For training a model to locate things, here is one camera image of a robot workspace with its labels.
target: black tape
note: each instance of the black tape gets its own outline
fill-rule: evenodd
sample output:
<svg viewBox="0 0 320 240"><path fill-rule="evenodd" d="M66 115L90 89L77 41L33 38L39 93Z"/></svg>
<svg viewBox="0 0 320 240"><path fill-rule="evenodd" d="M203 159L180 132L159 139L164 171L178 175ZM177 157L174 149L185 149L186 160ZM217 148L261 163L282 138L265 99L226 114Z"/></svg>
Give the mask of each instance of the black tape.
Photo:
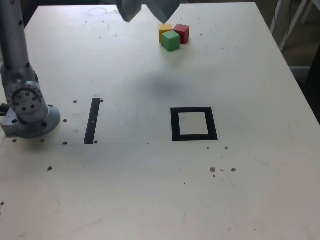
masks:
<svg viewBox="0 0 320 240"><path fill-rule="evenodd" d="M94 144L100 100L100 98L92 99L89 120L86 126L86 132L84 137L84 144Z"/></svg>

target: black square outline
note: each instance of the black square outline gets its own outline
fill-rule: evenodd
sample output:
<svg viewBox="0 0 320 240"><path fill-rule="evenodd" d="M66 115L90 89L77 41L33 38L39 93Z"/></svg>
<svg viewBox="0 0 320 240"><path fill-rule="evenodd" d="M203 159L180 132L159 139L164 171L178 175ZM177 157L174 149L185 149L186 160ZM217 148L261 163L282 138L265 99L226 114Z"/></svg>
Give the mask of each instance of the black square outline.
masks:
<svg viewBox="0 0 320 240"><path fill-rule="evenodd" d="M211 141L218 140L214 115L211 107L172 107L171 129L172 141ZM179 113L204 113L208 134L180 134Z"/></svg>

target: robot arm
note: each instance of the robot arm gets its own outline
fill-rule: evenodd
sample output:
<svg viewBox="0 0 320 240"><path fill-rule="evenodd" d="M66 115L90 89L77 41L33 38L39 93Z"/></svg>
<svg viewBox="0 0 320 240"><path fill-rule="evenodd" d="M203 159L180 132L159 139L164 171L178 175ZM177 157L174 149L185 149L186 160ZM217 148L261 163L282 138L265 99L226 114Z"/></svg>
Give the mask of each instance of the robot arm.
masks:
<svg viewBox="0 0 320 240"><path fill-rule="evenodd" d="M122 18L130 22L141 10L141 0L116 0ZM165 23L179 0L148 0L154 16ZM2 85L10 107L2 123L7 136L34 138L55 129L59 110L47 104L27 50L20 0L0 0L0 44L3 55Z"/></svg>

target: red cube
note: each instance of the red cube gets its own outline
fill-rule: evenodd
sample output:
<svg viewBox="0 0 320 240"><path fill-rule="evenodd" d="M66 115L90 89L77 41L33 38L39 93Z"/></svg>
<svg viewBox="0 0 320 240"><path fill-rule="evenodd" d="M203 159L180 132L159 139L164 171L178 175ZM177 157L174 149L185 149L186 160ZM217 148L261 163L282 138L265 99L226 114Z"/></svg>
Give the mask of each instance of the red cube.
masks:
<svg viewBox="0 0 320 240"><path fill-rule="evenodd" d="M189 40L190 27L187 25L177 24L173 31L180 35L180 43L186 44Z"/></svg>

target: yellow cube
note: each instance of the yellow cube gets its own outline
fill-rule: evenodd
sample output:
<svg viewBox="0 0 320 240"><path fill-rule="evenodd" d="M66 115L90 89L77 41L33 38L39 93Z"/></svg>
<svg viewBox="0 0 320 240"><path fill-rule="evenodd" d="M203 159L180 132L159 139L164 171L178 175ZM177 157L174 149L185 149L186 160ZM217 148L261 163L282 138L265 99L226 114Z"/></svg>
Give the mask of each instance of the yellow cube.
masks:
<svg viewBox="0 0 320 240"><path fill-rule="evenodd" d="M172 30L171 24L159 24L159 43L161 43L161 35Z"/></svg>

